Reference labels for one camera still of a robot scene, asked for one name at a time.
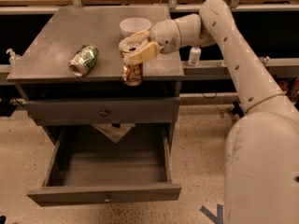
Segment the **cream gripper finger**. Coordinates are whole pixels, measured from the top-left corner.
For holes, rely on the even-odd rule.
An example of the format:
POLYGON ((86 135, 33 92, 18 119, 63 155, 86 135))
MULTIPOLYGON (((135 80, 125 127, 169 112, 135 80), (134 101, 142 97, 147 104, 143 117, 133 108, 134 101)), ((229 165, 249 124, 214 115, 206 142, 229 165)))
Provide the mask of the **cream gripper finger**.
POLYGON ((136 43, 141 44, 144 41, 147 41, 150 37, 150 32, 147 30, 142 30, 137 33, 134 33, 128 37, 125 37, 120 43, 119 43, 119 49, 122 49, 125 45, 136 43))
POLYGON ((160 46, 157 42, 144 41, 135 51, 125 56, 125 63, 128 65, 136 65, 147 62, 156 58, 159 53, 160 46))

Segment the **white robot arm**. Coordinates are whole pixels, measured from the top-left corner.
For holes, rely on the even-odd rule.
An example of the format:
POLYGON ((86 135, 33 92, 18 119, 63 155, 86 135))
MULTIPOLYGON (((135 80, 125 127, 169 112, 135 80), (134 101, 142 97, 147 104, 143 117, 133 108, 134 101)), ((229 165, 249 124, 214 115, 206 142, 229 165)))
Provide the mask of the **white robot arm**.
POLYGON ((238 31, 223 0, 119 44, 125 65, 217 44, 244 112, 225 145, 224 223, 299 224, 299 111, 238 31))

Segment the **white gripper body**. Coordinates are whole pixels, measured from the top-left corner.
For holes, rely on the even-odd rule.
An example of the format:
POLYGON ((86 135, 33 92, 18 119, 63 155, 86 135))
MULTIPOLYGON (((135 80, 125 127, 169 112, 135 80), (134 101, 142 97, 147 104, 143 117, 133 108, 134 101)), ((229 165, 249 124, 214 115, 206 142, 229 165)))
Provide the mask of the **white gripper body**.
POLYGON ((168 54, 180 48, 180 33, 174 20, 159 21, 149 30, 151 41, 158 43, 160 52, 168 54))

